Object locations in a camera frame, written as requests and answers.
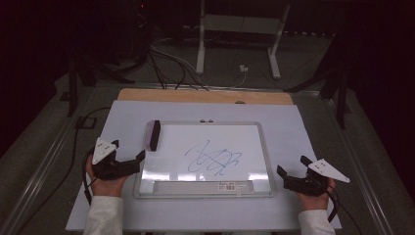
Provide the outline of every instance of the metal stand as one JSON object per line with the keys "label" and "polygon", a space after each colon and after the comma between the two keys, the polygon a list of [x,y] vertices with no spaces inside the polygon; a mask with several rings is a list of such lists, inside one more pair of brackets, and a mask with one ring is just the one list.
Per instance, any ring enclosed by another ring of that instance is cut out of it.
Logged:
{"label": "metal stand", "polygon": [[281,78],[275,54],[277,52],[278,44],[280,42],[289,11],[290,5],[286,5],[281,19],[209,15],[205,13],[205,0],[202,0],[199,52],[196,64],[196,73],[198,75],[202,75],[204,73],[206,50],[204,42],[205,30],[220,30],[275,34],[274,44],[268,48],[267,53],[272,70],[272,77],[275,79]]}

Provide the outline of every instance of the blue marker scribble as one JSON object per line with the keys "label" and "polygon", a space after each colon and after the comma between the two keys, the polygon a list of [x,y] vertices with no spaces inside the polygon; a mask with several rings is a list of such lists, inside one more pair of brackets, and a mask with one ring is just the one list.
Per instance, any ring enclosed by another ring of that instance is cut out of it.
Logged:
{"label": "blue marker scribble", "polygon": [[185,156],[195,157],[195,160],[189,164],[188,170],[190,172],[196,172],[201,168],[206,170],[217,170],[217,174],[223,175],[224,169],[229,165],[237,165],[242,153],[232,153],[226,149],[210,151],[208,145],[210,140],[204,141],[195,145]]}

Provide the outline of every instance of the white tabletop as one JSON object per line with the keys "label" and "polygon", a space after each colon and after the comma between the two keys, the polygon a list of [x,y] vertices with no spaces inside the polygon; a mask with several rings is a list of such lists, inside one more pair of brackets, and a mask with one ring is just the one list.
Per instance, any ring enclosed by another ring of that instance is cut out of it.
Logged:
{"label": "white tabletop", "polygon": [[[134,176],[126,181],[123,228],[134,231],[282,231],[300,229],[300,203],[283,188],[275,172],[280,165],[290,175],[304,177],[304,155],[315,161],[300,112],[294,105],[235,105],[115,101],[101,137],[119,140],[116,159],[134,159],[144,147],[148,121],[256,121],[262,126],[265,147],[277,186],[273,198],[136,199]],[[83,230],[89,205],[80,188],[67,230]],[[332,221],[341,228],[337,217]]]}

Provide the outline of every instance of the small whiteboard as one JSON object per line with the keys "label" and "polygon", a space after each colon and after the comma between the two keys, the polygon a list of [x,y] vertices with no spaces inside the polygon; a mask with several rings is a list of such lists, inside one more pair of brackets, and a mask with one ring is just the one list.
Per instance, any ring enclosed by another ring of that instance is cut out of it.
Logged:
{"label": "small whiteboard", "polygon": [[136,198],[273,197],[256,122],[161,122],[155,152],[146,151]]}

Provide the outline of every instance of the label sticker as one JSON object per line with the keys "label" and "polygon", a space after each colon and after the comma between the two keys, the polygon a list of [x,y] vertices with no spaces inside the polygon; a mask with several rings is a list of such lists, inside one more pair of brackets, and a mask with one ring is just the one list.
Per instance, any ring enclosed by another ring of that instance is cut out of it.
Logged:
{"label": "label sticker", "polygon": [[235,182],[219,182],[219,191],[235,191]]}

